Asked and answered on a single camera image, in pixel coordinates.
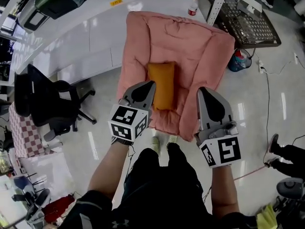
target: white tile floor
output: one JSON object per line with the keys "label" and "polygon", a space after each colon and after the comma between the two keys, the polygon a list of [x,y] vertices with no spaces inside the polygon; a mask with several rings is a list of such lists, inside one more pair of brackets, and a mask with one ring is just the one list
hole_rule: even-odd
{"label": "white tile floor", "polygon": [[[277,30],[282,45],[276,48],[258,49],[256,50],[258,57],[270,73],[278,73],[285,63],[292,61],[280,75],[268,76],[270,84],[269,138],[277,132],[280,144],[291,144],[305,131],[305,69],[300,64],[295,65],[293,52],[296,52],[303,65],[305,65],[305,59],[295,33],[298,25],[272,12],[267,11],[267,15]],[[238,73],[226,70],[217,90],[231,104],[240,132],[243,160],[232,165],[235,178],[263,166],[263,156],[267,145],[268,88],[266,75],[259,73],[256,61],[255,55],[252,66]],[[111,136],[107,119],[112,105],[117,102],[115,96],[119,76],[120,69],[115,69],[81,83],[83,88],[81,91],[88,90],[89,85],[96,90],[96,95],[88,97],[82,109],[94,116],[98,123],[92,125],[82,120],[78,122],[77,133],[70,132],[62,136],[64,156],[76,184],[76,190],[80,194],[86,192],[91,175],[110,146]],[[95,149],[90,144],[90,136],[93,137]],[[136,140],[132,163],[140,152],[148,147],[151,136],[151,130],[147,129]],[[164,148],[166,138],[166,135],[162,135],[163,149],[160,164],[163,166],[168,162],[168,155]],[[178,143],[189,163],[195,168],[206,193],[211,185],[212,171],[206,164],[204,156],[194,141],[187,143],[180,139]],[[299,139],[295,144],[305,146],[305,139]],[[117,207],[121,200],[122,183],[128,164],[129,158],[125,162],[121,183],[113,202],[114,207]],[[250,215],[261,206],[273,201],[277,195],[276,184],[284,177],[272,168],[263,168],[237,180],[235,184],[241,211]],[[207,198],[206,206],[211,211],[210,196]]]}

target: white bottle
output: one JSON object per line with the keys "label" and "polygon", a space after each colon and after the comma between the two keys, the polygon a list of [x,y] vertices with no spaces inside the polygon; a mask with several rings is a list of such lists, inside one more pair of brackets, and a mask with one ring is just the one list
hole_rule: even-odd
{"label": "white bottle", "polygon": [[193,0],[191,6],[189,7],[189,15],[192,15],[194,16],[197,12],[197,9],[198,9],[198,0]]}

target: white marker cube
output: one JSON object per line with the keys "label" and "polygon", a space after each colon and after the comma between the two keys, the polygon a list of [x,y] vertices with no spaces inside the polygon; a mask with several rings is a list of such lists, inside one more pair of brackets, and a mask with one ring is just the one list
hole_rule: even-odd
{"label": "white marker cube", "polygon": [[238,135],[207,139],[199,147],[210,168],[230,165],[242,159]]}
{"label": "white marker cube", "polygon": [[108,125],[112,136],[134,142],[148,126],[148,111],[114,104]]}

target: yellow cloth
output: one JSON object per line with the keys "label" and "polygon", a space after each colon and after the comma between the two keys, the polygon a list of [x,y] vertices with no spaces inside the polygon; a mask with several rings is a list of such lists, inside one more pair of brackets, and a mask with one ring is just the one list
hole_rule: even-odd
{"label": "yellow cloth", "polygon": [[261,213],[256,216],[257,228],[258,229],[276,229],[277,222],[275,212],[273,211],[272,205],[268,204]]}
{"label": "yellow cloth", "polygon": [[175,62],[149,63],[148,77],[156,82],[156,93],[153,99],[154,109],[173,109],[173,79]]}

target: human arm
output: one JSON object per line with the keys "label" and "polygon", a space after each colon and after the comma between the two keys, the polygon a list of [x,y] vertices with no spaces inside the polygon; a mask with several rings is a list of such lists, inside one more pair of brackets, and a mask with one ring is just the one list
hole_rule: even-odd
{"label": "human arm", "polygon": [[111,200],[121,179],[124,162],[128,153],[128,145],[113,143],[106,156],[91,177],[88,191],[101,192]]}
{"label": "human arm", "polygon": [[239,212],[237,192],[230,166],[213,169],[211,196],[213,215],[218,219],[227,214]]}

